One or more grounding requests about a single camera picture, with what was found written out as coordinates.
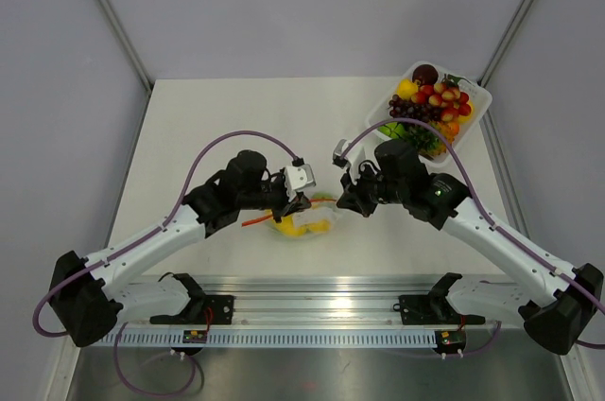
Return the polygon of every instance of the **apple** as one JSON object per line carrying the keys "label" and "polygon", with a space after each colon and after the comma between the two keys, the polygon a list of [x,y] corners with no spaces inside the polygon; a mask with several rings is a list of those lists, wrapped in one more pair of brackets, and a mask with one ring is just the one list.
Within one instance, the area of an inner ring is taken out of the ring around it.
{"label": "apple", "polygon": [[451,122],[458,117],[458,110],[454,108],[446,108],[441,112],[442,122]]}
{"label": "apple", "polygon": [[460,98],[460,89],[458,87],[450,87],[449,89],[450,91],[452,91],[454,93],[454,96],[456,97],[456,100],[458,100]]}
{"label": "apple", "polygon": [[447,84],[444,82],[438,82],[433,86],[433,89],[435,89],[437,94],[443,94],[445,91],[447,91]]}
{"label": "apple", "polygon": [[448,89],[443,94],[441,94],[441,98],[443,98],[445,101],[454,101],[456,99],[456,95],[454,94],[454,92],[452,92],[451,89]]}
{"label": "apple", "polygon": [[420,92],[426,94],[426,96],[432,96],[435,94],[435,88],[431,84],[425,84],[420,86]]}
{"label": "apple", "polygon": [[464,116],[471,115],[471,113],[473,112],[473,108],[471,108],[471,105],[469,105],[468,103],[462,103],[458,108],[458,112],[460,113],[460,115]]}
{"label": "apple", "polygon": [[433,94],[428,98],[428,102],[435,107],[439,107],[443,103],[443,98],[439,94]]}
{"label": "apple", "polygon": [[417,92],[416,94],[412,94],[411,100],[412,103],[418,103],[419,105],[424,105],[426,103],[427,95],[424,92]]}

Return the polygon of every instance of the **white wall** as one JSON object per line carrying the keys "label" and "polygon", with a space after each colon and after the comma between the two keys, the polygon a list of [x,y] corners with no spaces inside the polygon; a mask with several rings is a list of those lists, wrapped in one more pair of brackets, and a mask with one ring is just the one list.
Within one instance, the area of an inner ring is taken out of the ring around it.
{"label": "white wall", "polygon": [[[532,237],[576,265],[601,270],[604,29],[603,0],[537,0],[488,84]],[[582,338],[605,342],[604,327],[598,315]],[[602,369],[605,352],[589,352],[595,371],[598,363]]]}
{"label": "white wall", "polygon": [[51,341],[31,312],[59,255],[102,245],[145,95],[93,0],[0,9],[0,397],[32,400]]}
{"label": "white wall", "polygon": [[478,76],[520,0],[112,0],[154,78]]}

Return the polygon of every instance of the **yellow fruit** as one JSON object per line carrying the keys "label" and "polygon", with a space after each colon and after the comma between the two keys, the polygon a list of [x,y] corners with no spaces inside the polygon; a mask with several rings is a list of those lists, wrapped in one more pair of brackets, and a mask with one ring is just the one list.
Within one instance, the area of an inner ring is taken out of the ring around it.
{"label": "yellow fruit", "polygon": [[418,84],[406,78],[399,83],[395,94],[397,94],[402,100],[409,100],[417,92]]}
{"label": "yellow fruit", "polygon": [[310,223],[307,225],[309,231],[315,234],[323,234],[327,233],[332,229],[332,223],[329,220],[323,219],[322,221],[318,221],[317,223]]}
{"label": "yellow fruit", "polygon": [[306,233],[306,226],[301,226],[300,228],[294,227],[294,220],[291,215],[282,218],[281,223],[274,222],[273,224],[280,233],[289,237],[298,237]]}
{"label": "yellow fruit", "polygon": [[463,124],[465,122],[468,122],[469,120],[471,120],[473,118],[473,114],[475,113],[475,105],[473,104],[473,102],[471,100],[466,102],[467,105],[469,105],[471,107],[471,113],[469,115],[462,115],[460,114],[458,116],[458,122],[459,124]]}

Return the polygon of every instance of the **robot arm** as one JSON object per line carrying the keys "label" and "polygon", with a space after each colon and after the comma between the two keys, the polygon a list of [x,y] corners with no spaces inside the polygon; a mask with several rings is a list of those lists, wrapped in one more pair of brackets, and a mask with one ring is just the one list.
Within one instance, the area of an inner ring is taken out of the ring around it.
{"label": "robot arm", "polygon": [[[129,285],[140,274],[172,253],[208,238],[237,221],[241,210],[270,209],[277,221],[310,207],[303,191],[315,185],[313,172],[302,159],[263,179],[267,160],[251,150],[240,152],[204,185],[187,194],[168,223],[155,226],[85,258],[74,252],[57,261],[50,288],[72,274],[105,262],[61,289],[50,304],[75,345],[100,340],[117,323],[174,317],[183,323],[203,318],[205,294],[187,274],[159,283]],[[110,258],[160,228],[127,253]]]}
{"label": "robot arm", "polygon": [[[449,174],[428,174],[410,144],[392,140],[379,145],[374,153],[379,167],[365,160],[361,146],[342,157],[347,144],[341,141],[333,157],[335,165],[347,168],[340,181],[343,194],[337,207],[369,217],[377,204],[402,204],[414,218],[479,251],[517,284],[511,287],[476,283],[448,273],[427,296],[434,313],[433,323],[445,323],[452,313],[479,315],[524,327],[551,352],[562,355],[569,352],[596,308],[558,275],[566,274],[600,298],[603,274],[599,270],[590,264],[574,268],[516,232],[492,212],[487,213],[495,224],[489,224],[467,186]],[[555,266],[555,272],[497,232],[501,230]]]}

